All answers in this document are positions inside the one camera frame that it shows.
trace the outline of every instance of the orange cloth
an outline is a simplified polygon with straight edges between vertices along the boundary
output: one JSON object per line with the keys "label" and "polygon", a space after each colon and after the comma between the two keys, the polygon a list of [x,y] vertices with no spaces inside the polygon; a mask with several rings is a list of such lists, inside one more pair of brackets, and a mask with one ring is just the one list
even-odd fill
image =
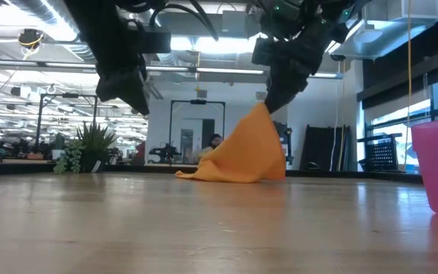
{"label": "orange cloth", "polygon": [[194,174],[179,171],[183,179],[254,183],[285,178],[285,156],[266,106],[257,104],[233,134],[198,163]]}

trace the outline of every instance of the ceiling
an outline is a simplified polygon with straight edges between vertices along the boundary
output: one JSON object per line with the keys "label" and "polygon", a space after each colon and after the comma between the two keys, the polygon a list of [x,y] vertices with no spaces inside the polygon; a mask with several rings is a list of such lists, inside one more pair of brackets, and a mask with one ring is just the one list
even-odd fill
{"label": "ceiling", "polygon": [[[230,5],[222,5],[217,13],[219,5],[219,2],[205,3],[206,11],[209,13],[213,25],[220,30],[222,37],[241,39],[242,42],[246,43],[248,37],[258,33],[257,24],[251,24],[251,27],[247,27],[245,31],[233,29],[224,31],[223,11],[230,11],[233,8]],[[236,3],[232,3],[232,6],[241,11],[245,4],[242,1],[236,1]],[[163,27],[169,28],[175,37],[186,37],[194,45],[197,45],[196,42],[201,37],[207,36],[203,26],[188,14],[164,12],[159,16],[159,20]],[[14,6],[0,5],[0,59],[23,59],[26,52],[21,49],[16,39],[25,28],[43,29],[40,20],[27,15]],[[240,53],[217,54],[205,50],[200,54],[200,66],[225,69],[266,69],[250,62],[251,51],[252,48],[242,50]],[[174,50],[173,54],[177,56],[181,64],[197,65],[198,63],[198,55],[191,54],[189,51]],[[38,52],[28,56],[27,60],[82,62],[65,46],[55,46],[50,43],[43,43]],[[156,56],[148,56],[148,60],[159,61]],[[338,63],[327,57],[319,71],[338,72],[338,68]],[[0,69],[0,139],[2,136],[10,135],[15,138],[34,139],[40,94],[46,93],[48,90],[53,91],[55,88],[55,94],[72,92],[80,95],[95,95],[95,87],[99,80],[97,74],[89,72],[18,71],[13,73],[14,69]],[[163,99],[168,100],[193,99],[196,96],[194,89],[199,86],[208,91],[208,100],[225,101],[227,104],[253,104],[256,102],[256,92],[265,91],[265,76],[202,74],[198,76],[198,81],[195,76],[159,73],[154,74],[152,78],[156,90]],[[313,88],[323,84],[329,86],[338,81],[311,79],[309,82],[310,87]],[[11,95],[12,88],[21,86],[24,86],[21,88],[23,95],[19,97]],[[303,96],[311,96],[309,89],[307,88]],[[92,120],[94,102],[88,100],[93,100],[93,98],[65,99],[56,97],[51,102],[46,99],[47,106],[43,109],[42,118],[43,137],[62,132],[67,138],[74,138],[76,128],[82,124],[82,121]],[[132,114],[131,108],[122,101],[99,102],[98,106],[98,122],[111,126],[121,137],[120,141],[123,145],[146,138],[148,126],[146,117]]]}

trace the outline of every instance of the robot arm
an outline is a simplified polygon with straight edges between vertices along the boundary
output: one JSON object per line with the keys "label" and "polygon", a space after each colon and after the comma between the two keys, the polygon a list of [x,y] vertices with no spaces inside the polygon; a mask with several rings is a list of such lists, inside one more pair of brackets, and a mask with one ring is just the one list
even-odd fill
{"label": "robot arm", "polygon": [[[270,113],[290,103],[307,86],[307,78],[320,67],[331,41],[343,43],[348,34],[346,21],[370,0],[258,0],[260,24],[268,38],[258,38],[252,62],[267,65]],[[159,27],[144,26],[139,21],[124,20],[116,6],[130,12],[165,8],[167,0],[64,0],[97,60],[100,81],[96,94],[102,101],[120,98],[138,112],[147,115],[143,92],[146,67],[143,53],[170,52],[171,35]],[[199,14],[194,14],[217,39],[217,34],[196,0],[191,0]]]}

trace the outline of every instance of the wooden table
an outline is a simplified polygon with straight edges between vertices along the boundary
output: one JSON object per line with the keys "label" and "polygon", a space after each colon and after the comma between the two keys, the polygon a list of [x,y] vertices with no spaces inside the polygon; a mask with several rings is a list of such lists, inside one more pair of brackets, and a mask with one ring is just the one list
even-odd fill
{"label": "wooden table", "polygon": [[438,274],[438,216],[384,181],[0,176],[2,273]]}

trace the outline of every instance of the person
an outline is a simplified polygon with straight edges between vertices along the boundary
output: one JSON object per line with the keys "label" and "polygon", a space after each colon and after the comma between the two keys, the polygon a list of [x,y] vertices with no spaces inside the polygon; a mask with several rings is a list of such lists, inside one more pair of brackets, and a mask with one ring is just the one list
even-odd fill
{"label": "person", "polygon": [[213,134],[209,141],[208,147],[200,151],[197,151],[195,153],[194,155],[195,163],[198,163],[202,159],[202,157],[204,157],[204,155],[216,149],[216,147],[218,147],[221,143],[222,143],[222,136],[217,133]]}

